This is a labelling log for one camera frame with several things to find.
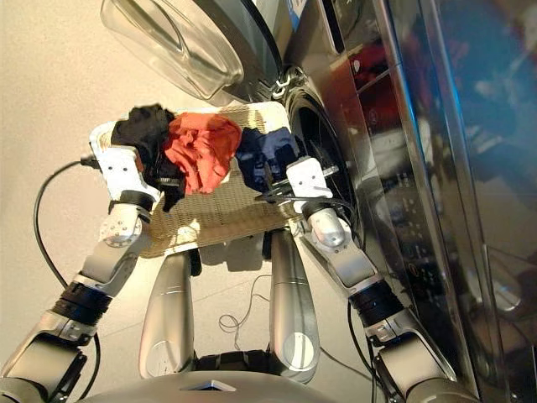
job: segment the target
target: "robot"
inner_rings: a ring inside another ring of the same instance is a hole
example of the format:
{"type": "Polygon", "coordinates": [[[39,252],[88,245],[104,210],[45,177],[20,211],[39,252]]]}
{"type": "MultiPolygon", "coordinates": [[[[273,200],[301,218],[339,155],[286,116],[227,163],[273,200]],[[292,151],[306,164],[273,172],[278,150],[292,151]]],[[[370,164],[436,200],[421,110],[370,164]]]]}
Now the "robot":
{"type": "MultiPolygon", "coordinates": [[[[2,403],[60,402],[69,397],[86,362],[80,347],[94,337],[99,319],[148,245],[159,192],[143,180],[137,150],[112,146],[92,162],[111,191],[109,215],[81,271],[5,363],[2,403]]],[[[477,401],[457,383],[412,311],[403,307],[355,243],[352,222],[338,216],[336,199],[326,185],[330,174],[318,160],[305,157],[288,166],[288,179],[275,184],[269,198],[277,201],[285,191],[292,193],[286,199],[295,202],[303,217],[298,226],[302,240],[324,262],[327,278],[348,299],[349,309],[357,311],[368,341],[377,348],[372,376],[393,402],[477,401]]],[[[173,254],[155,282],[144,323],[140,374],[146,379],[83,401],[330,401],[304,385],[315,373],[320,344],[293,235],[281,228],[265,239],[273,261],[268,351],[196,357],[190,296],[195,262],[192,254],[173,254]],[[164,326],[164,317],[175,321],[164,326]]]]}

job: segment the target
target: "washing machine door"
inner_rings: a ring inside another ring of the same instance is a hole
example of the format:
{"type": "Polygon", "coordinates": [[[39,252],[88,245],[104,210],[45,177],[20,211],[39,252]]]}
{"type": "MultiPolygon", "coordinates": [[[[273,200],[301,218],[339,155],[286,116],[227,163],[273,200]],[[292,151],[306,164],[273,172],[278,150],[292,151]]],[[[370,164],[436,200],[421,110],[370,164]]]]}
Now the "washing machine door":
{"type": "Polygon", "coordinates": [[[281,56],[265,18],[283,0],[104,0],[101,19],[141,61],[183,91],[264,101],[281,56]]]}

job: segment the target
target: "cable connector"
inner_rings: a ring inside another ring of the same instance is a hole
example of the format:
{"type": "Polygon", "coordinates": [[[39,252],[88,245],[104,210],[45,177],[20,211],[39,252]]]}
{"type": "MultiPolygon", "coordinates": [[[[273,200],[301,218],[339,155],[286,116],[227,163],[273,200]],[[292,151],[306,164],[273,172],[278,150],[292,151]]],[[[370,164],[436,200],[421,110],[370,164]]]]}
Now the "cable connector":
{"type": "Polygon", "coordinates": [[[99,161],[97,161],[97,158],[93,153],[82,155],[81,156],[81,165],[90,166],[94,170],[101,170],[101,166],[99,165],[99,161]]]}

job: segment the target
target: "black cloth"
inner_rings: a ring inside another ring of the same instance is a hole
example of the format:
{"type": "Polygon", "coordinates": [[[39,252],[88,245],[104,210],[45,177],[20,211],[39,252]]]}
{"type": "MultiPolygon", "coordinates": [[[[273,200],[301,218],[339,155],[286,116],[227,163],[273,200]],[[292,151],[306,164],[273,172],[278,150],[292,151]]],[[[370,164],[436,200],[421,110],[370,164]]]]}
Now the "black cloth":
{"type": "Polygon", "coordinates": [[[168,139],[172,112],[159,104],[135,107],[127,120],[120,120],[112,131],[112,144],[135,147],[143,164],[145,182],[164,192],[163,210],[168,212],[185,196],[185,176],[163,152],[168,139]]]}
{"type": "Polygon", "coordinates": [[[256,128],[245,128],[235,153],[244,184],[262,193],[269,190],[268,171],[272,181],[285,179],[287,165],[295,162],[298,155],[293,135],[287,128],[267,134],[260,133],[256,128]]]}

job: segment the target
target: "red cloth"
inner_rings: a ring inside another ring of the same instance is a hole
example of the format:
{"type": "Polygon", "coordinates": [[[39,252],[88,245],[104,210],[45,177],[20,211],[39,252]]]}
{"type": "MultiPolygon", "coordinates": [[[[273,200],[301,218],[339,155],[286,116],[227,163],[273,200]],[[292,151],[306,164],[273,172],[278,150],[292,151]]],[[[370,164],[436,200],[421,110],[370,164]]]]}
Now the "red cloth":
{"type": "Polygon", "coordinates": [[[185,194],[211,193],[229,171],[241,129],[214,113],[181,113],[169,124],[168,159],[185,174],[185,194]]]}

